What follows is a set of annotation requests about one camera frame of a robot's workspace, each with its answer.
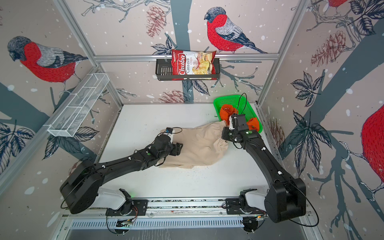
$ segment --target bird beak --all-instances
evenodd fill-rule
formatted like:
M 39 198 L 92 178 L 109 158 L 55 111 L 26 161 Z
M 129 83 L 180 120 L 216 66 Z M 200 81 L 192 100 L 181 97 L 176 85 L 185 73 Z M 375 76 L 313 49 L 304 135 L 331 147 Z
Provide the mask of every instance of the bird beak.
M 12 58 L 12 60 L 13 60 L 13 61 L 15 61 L 15 60 L 16 60 L 16 58 L 15 58 L 15 54 L 14 54 L 14 53 L 12 53 L 12 52 L 11 52 L 11 53 L 9 53 L 9 56 L 11 56 L 11 58 Z

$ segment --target chip bag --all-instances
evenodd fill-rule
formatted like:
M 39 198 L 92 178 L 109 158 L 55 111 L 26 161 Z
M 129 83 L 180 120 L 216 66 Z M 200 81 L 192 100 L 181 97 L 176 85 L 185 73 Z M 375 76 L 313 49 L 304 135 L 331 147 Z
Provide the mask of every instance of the chip bag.
M 172 74 L 173 75 L 201 75 L 216 74 L 213 65 L 216 51 L 214 52 L 192 52 L 172 50 Z M 216 78 L 190 78 L 216 80 Z

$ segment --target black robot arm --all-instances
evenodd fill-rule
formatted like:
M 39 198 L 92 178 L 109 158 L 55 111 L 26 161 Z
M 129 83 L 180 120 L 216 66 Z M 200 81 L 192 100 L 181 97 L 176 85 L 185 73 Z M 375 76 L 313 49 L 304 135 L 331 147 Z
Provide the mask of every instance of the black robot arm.
M 183 144 L 172 144 L 168 134 L 161 134 L 152 144 L 134 154 L 111 162 L 93 164 L 82 162 L 60 187 L 60 192 L 72 214 L 90 207 L 98 195 L 99 187 L 124 174 L 140 171 L 157 164 L 168 155 L 180 154 Z M 121 189 L 127 198 L 130 196 Z
M 240 143 L 261 169 L 269 186 L 264 206 L 270 219 L 280 222 L 303 216 L 306 213 L 305 183 L 283 169 L 266 148 L 260 134 L 249 130 L 244 114 L 233 114 L 232 126 L 231 130 L 223 129 L 222 139 Z

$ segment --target black wire basket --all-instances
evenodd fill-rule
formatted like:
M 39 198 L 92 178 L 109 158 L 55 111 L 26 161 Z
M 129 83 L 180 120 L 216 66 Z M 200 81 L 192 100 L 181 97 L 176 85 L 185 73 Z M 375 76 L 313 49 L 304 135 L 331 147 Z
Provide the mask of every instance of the black wire basket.
M 159 81 L 172 81 L 177 80 L 218 80 L 220 79 L 220 61 L 218 58 L 214 59 L 213 62 L 216 74 L 193 74 L 193 75 L 172 75 L 172 64 L 171 60 L 165 59 L 156 60 L 156 75 Z

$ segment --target bird head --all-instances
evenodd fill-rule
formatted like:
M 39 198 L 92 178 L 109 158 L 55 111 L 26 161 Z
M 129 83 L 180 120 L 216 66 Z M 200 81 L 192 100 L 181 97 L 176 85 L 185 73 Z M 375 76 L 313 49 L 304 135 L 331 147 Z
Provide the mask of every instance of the bird head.
M 21 61 L 25 61 L 24 47 L 31 42 L 32 41 L 29 38 L 23 36 L 17 36 L 11 39 L 8 42 L 8 51 L 12 60 L 16 61 L 17 59 L 20 59 Z
M 215 17 L 217 17 L 218 15 L 221 15 L 221 14 L 224 14 L 224 15 L 226 14 L 224 8 L 222 8 L 222 7 L 210 8 L 204 17 L 204 20 L 207 20 L 208 22 L 212 23 L 213 20 L 215 19 Z

